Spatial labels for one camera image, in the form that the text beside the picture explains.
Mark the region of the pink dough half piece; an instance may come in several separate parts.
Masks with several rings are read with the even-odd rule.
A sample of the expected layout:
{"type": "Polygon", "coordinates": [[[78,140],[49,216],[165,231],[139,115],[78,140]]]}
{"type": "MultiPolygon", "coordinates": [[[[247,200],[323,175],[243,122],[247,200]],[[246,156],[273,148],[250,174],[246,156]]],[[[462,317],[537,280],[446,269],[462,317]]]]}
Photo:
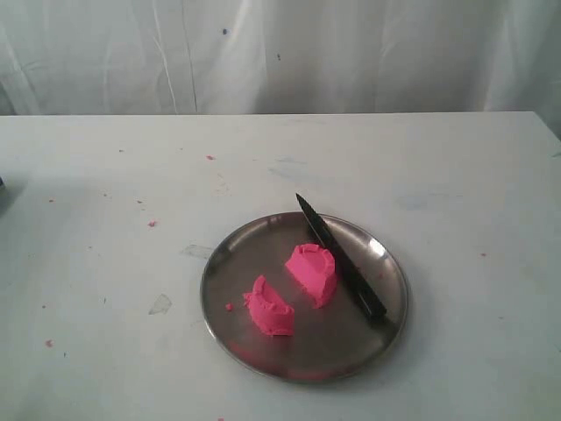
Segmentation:
{"type": "Polygon", "coordinates": [[[295,326],[295,310],[260,275],[252,290],[244,293],[245,307],[253,323],[268,336],[292,336],[295,326]]]}

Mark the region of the black serrated knife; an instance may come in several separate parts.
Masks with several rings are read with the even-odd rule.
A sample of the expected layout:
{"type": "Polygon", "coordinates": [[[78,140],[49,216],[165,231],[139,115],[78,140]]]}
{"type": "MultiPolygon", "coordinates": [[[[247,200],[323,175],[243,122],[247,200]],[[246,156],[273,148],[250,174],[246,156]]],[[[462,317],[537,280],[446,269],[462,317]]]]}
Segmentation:
{"type": "Polygon", "coordinates": [[[334,257],[337,273],[343,282],[349,297],[361,310],[371,327],[394,330],[394,323],[387,318],[387,308],[379,299],[374,289],[361,274],[358,267],[341,247],[330,231],[323,218],[298,193],[296,200],[302,209],[310,229],[316,235],[321,245],[334,257]]]}

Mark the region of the round stainless steel plate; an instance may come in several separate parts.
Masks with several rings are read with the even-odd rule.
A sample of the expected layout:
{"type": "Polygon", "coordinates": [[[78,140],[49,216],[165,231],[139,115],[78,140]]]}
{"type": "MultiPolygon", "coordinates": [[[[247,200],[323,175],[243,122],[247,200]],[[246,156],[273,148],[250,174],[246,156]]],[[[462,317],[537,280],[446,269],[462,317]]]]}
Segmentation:
{"type": "Polygon", "coordinates": [[[295,246],[315,237],[300,212],[258,218],[226,237],[202,274],[202,313],[210,333],[235,360],[291,382],[327,382],[380,361],[406,324],[409,288],[394,256],[369,232],[340,218],[324,221],[387,308],[369,323],[343,284],[322,309],[313,307],[285,263],[295,246]],[[291,337],[269,336],[252,321],[244,294],[264,275],[295,309],[291,337]]]}

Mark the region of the white backdrop curtain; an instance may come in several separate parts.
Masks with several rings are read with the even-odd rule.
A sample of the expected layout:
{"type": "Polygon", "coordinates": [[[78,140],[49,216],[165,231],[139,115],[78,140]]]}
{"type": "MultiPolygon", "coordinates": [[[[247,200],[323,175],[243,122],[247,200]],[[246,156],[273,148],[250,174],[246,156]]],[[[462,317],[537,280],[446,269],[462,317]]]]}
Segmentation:
{"type": "Polygon", "coordinates": [[[4,1],[15,114],[560,112],[557,1],[4,1]]]}

